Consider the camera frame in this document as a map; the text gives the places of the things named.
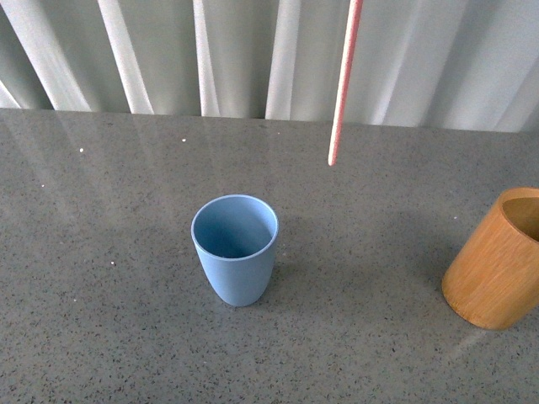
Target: bamboo cup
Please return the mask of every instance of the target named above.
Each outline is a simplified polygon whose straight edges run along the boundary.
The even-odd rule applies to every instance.
[[[498,197],[447,269],[442,291],[456,314],[493,330],[539,304],[539,189]]]

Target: red stick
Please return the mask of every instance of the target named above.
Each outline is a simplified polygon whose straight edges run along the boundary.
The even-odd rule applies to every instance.
[[[350,0],[346,36],[344,37],[343,60],[340,65],[337,102],[335,104],[334,126],[331,130],[331,141],[329,143],[328,164],[330,166],[335,164],[339,151],[340,129],[343,125],[344,106],[346,104],[346,94],[348,93],[348,84],[350,82],[352,61],[354,60],[355,40],[357,39],[357,29],[360,26],[362,5],[363,0]]]

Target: white curtain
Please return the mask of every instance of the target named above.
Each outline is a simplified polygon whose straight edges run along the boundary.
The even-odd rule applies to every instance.
[[[0,0],[0,107],[331,120],[348,0]],[[345,120],[539,129],[539,0],[365,0]]]

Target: gray countertop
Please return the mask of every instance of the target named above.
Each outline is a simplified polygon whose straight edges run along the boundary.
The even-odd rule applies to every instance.
[[[0,402],[537,402],[539,309],[455,314],[443,273],[539,135],[0,110]],[[208,284],[205,202],[280,217],[255,304]]]

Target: blue cup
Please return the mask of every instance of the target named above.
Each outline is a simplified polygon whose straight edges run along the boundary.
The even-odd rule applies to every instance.
[[[226,195],[195,215],[191,236],[213,290],[232,306],[253,304],[270,282],[279,221],[263,200]]]

